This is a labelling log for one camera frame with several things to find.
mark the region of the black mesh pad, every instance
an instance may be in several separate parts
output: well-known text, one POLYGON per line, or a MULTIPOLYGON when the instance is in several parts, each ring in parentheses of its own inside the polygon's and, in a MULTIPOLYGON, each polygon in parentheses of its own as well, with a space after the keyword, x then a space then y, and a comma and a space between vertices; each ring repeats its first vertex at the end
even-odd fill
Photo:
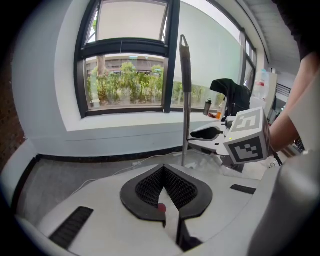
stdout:
POLYGON ((78 207, 49 237, 58 246, 68 249, 80 230, 86 224, 93 209, 80 206, 78 207))
POLYGON ((163 188, 179 210, 182 220, 201 216, 213 196, 211 188, 204 182, 167 164, 159 164, 124 184, 120 199, 137 218, 165 224, 166 215, 158 210, 163 188))

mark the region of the white wall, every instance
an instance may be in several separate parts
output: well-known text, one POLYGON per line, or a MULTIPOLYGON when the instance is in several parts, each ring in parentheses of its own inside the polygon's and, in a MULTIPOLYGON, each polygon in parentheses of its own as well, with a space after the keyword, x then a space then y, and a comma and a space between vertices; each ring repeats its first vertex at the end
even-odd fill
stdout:
POLYGON ((54 138, 66 131, 55 96, 54 65, 58 36, 71 2, 43 2, 17 39, 12 90, 19 121, 30 139, 54 138))
POLYGON ((15 189, 22 174, 36 155, 37 151, 34 145, 27 139, 11 156, 3 168, 0 176, 0 187, 9 205, 11 205, 15 189))
POLYGON ((297 75, 295 74, 282 72, 281 74, 278 74, 278 84, 292 89, 296 76, 297 75))

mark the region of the gray floor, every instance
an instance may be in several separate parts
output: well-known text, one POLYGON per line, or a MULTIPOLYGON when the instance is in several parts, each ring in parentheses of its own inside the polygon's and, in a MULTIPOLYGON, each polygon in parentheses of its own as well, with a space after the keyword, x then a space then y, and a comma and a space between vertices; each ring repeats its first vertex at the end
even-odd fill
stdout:
MULTIPOLYGON (((284 155, 280 154, 279 156, 282 161, 285 161, 284 155)), ((180 165, 181 157, 181 153, 172 153, 166 156, 152 157, 144 162, 142 162, 143 159, 140 159, 110 163, 70 163, 42 159, 36 164, 26 181, 18 202, 17 214, 37 226, 48 212, 88 180, 112 176, 122 169, 126 170, 121 173, 154 164, 180 165)), ((270 157, 262 162, 246 164, 242 173, 221 167, 218 162, 217 156, 208 156, 190 150, 186 157, 185 166, 199 172, 219 172, 226 176, 261 180, 275 159, 270 157)), ((175 215, 178 210, 173 209, 172 212, 175 215)))

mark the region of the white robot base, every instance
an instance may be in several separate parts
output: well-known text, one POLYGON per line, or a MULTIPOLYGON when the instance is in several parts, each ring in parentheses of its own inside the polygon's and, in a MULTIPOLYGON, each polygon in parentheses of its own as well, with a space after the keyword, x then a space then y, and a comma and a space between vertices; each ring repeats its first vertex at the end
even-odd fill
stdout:
MULTIPOLYGON (((258 181, 227 177, 215 172, 200 172, 173 164, 143 167, 90 183, 47 214, 40 222, 38 230, 63 247, 64 238, 57 237, 57 233, 65 233, 66 237, 72 236, 72 232, 68 231, 68 228, 72 229, 72 225, 66 222, 70 222, 70 218, 71 222, 75 221, 72 218, 78 218, 80 221, 85 219, 76 236, 65 246, 67 251, 80 256, 173 256, 184 252, 186 255, 208 255, 212 251, 217 255, 246 255, 254 231, 271 198, 278 171, 279 168, 270 169, 262 181, 258 181), (152 210, 140 211, 140 216, 134 214, 135 207, 141 206, 143 200, 131 200, 128 206, 121 197, 126 184, 130 186, 139 177, 148 176, 152 170, 163 166, 180 174, 181 177, 186 177, 187 180, 199 182, 198 191, 202 189, 200 186, 211 190, 211 200, 200 216, 183 219, 183 225, 179 224, 176 241, 165 232, 162 217, 157 221, 146 220, 153 215, 152 210), (89 209, 90 212, 75 217, 79 208, 89 209), (183 229, 187 230, 188 237, 179 240, 179 232, 182 234, 183 229), (197 242, 186 247, 183 244, 188 238, 195 238, 197 242)), ((170 188, 166 185, 164 187, 170 194, 170 188)), ((129 198, 135 194, 135 190, 132 191, 127 194, 129 198)), ((177 197, 170 197, 175 205, 179 206, 177 197)), ((192 210, 192 202, 197 201, 196 199, 197 197, 185 207, 180 205, 181 218, 186 215, 186 211, 192 210)))

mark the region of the black window frame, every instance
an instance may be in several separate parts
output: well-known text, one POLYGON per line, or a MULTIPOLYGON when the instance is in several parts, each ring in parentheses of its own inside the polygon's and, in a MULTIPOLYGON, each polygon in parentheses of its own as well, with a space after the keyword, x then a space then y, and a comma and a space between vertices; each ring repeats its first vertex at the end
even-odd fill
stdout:
MULTIPOLYGON (((82 18, 78 37, 75 44, 74 52, 74 86, 77 104, 81 118, 87 116, 97 116, 104 114, 121 114, 121 113, 137 113, 137 112, 164 112, 170 111, 181 112, 183 107, 171 107, 174 74, 176 65, 176 56, 178 48, 178 30, 180 20, 180 0, 153 0, 167 4, 164 19, 162 21, 162 28, 166 22, 166 31, 164 42, 161 41, 162 35, 160 33, 159 40, 147 38, 112 38, 97 41, 97 33, 91 35, 95 36, 96 41, 86 43, 89 33, 91 31, 92 22, 95 13, 98 11, 97 26, 99 24, 99 9, 101 7, 101 0, 91 0, 85 10, 82 18), (152 105, 138 105, 126 106, 117 108, 102 108, 102 109, 89 109, 89 102, 86 93, 86 77, 85 77, 85 62, 87 58, 96 57, 99 55, 118 54, 118 53, 131 53, 131 54, 148 54, 154 56, 164 57, 164 74, 163 74, 163 87, 162 87, 162 100, 161 106, 152 105)), ((250 39, 247 37, 245 30, 240 24, 215 0, 206 0, 219 11, 221 11, 240 31, 240 45, 242 46, 241 52, 241 65, 240 65, 240 84, 244 84, 246 72, 246 60, 248 59, 252 68, 254 68, 254 76, 256 75, 256 65, 252 62, 247 55, 246 40, 250 43, 251 48, 255 51, 250 39)), ((193 112, 202 112, 202 108, 192 108, 193 112)))
POLYGON ((254 85, 255 85, 255 80, 256 80, 256 73, 257 73, 257 49, 254 47, 253 43, 251 42, 250 38, 247 36, 247 34, 245 33, 245 31, 243 32, 242 38, 243 40, 243 55, 245 56, 242 65, 244 65, 244 68, 242 70, 242 76, 241 78, 243 80, 240 81, 240 84, 243 85, 245 83, 245 76, 246 76, 246 66, 247 66, 247 62, 249 63, 249 65, 251 66, 252 70, 253 70, 253 78, 251 81, 251 84, 247 84, 247 87, 250 90, 250 96, 252 95, 252 92, 254 90, 254 85), (253 56, 251 58, 250 55, 247 54, 247 42, 250 46, 250 48, 252 49, 252 53, 253 56))

